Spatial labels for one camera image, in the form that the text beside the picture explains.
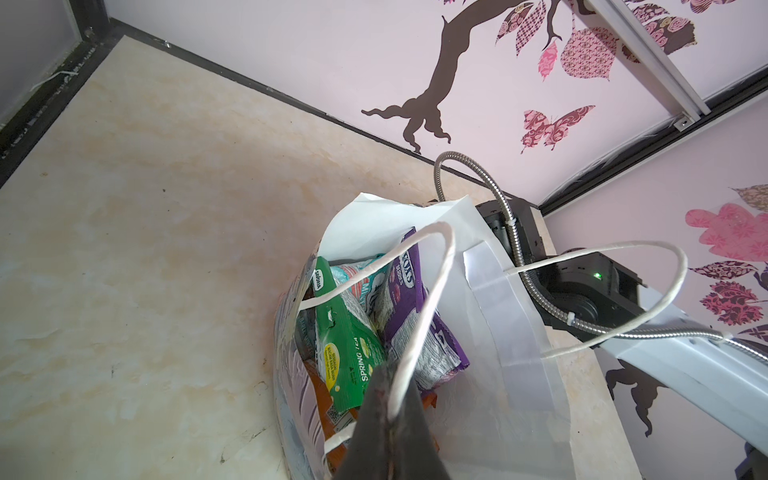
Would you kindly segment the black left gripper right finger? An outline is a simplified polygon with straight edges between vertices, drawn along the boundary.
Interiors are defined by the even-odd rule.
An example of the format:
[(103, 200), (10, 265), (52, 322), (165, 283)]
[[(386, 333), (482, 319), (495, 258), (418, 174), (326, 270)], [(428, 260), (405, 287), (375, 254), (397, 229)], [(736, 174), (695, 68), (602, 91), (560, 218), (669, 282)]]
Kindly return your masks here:
[(392, 421), (392, 478), (450, 478), (429, 431), (415, 383), (409, 385), (399, 413)]

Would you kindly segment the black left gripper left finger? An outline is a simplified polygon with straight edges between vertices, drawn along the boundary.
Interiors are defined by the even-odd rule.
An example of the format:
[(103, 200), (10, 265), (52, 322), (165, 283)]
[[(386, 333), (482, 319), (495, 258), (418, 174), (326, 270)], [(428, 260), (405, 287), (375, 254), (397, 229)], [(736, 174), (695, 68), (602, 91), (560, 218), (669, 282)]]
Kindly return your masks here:
[(334, 480), (389, 478), (389, 390), (388, 367), (379, 365), (373, 371), (347, 453)]

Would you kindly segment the orange chips bag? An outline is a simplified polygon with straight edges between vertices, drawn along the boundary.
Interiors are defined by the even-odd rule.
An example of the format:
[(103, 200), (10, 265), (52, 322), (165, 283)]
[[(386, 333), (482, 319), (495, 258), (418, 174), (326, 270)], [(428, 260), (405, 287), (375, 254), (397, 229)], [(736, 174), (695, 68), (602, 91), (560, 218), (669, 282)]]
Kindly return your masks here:
[[(318, 419), (322, 426), (323, 439), (328, 440), (343, 428), (356, 421), (360, 408), (356, 407), (344, 411), (337, 410), (326, 388), (325, 381), (320, 378), (315, 364), (312, 361), (305, 361), (304, 366), (314, 387)], [(326, 455), (325, 463), (331, 473), (335, 473), (340, 467), (347, 450), (346, 445), (342, 444)]]

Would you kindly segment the floral paper bag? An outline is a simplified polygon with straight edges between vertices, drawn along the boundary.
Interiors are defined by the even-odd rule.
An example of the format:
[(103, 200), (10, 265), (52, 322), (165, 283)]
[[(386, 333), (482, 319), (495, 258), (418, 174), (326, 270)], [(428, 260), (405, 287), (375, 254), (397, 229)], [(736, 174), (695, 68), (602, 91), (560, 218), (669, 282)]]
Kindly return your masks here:
[(548, 330), (520, 280), (485, 284), (511, 260), (468, 198), (419, 207), (362, 193), (327, 225), (315, 255), (355, 261), (410, 229), (451, 226), (457, 245), (438, 310), (470, 366), (426, 415), (454, 479), (636, 479), (639, 468), (591, 351)]

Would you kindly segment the green white snack bag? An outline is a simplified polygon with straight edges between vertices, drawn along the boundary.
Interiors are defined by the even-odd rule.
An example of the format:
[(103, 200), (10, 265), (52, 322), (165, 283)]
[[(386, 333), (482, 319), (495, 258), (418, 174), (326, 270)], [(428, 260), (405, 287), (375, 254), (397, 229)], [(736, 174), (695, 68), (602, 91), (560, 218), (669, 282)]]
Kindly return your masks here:
[(361, 407), (374, 369), (386, 361), (377, 327), (349, 289), (314, 312), (318, 374), (337, 410)]

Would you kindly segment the teal snack bag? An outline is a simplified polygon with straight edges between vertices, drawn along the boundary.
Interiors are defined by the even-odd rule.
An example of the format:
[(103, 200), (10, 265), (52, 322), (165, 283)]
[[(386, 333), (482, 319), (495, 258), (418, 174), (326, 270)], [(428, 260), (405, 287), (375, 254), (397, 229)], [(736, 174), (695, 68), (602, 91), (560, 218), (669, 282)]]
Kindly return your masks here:
[[(341, 285), (348, 282), (352, 277), (367, 268), (370, 264), (374, 263), (379, 258), (380, 255), (352, 263), (336, 263), (330, 266), (330, 270), (336, 284)], [(367, 275), (365, 278), (349, 288), (350, 294), (365, 310), (369, 319), (373, 319), (375, 317), (374, 311), (377, 300), (384, 292), (384, 286), (387, 280), (387, 270), (388, 265)]]

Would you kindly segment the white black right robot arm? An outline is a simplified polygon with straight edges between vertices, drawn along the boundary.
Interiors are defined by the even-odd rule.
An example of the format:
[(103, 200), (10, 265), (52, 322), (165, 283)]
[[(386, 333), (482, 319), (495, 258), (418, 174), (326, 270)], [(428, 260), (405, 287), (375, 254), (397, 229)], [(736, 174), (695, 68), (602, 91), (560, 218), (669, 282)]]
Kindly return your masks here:
[[(526, 268), (524, 296), (548, 326), (587, 341), (623, 326), (661, 298), (603, 253), (556, 257), (546, 244), (540, 211), (525, 200), (487, 201), (477, 209), (512, 263)], [(705, 327), (669, 305), (600, 346), (625, 370), (644, 372), (766, 452), (766, 345)]]

